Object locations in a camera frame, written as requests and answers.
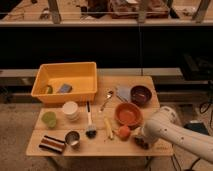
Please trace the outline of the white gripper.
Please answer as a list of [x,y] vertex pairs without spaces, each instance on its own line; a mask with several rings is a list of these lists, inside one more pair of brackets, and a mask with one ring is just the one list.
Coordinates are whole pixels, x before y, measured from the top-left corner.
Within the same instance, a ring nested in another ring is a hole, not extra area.
[[134,138],[137,137],[137,138],[142,138],[144,140],[145,143],[148,143],[149,144],[149,149],[152,147],[153,145],[153,138],[151,135],[147,134],[145,131],[144,131],[144,128],[143,127],[138,127],[134,130],[134,133],[133,133],[133,140]]

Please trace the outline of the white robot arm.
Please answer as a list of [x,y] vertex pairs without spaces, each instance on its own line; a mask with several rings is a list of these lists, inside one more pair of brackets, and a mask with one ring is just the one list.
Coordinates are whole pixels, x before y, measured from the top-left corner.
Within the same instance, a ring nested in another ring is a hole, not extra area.
[[213,137],[176,125],[177,118],[174,109],[162,106],[135,130],[133,137],[144,149],[163,139],[213,164]]

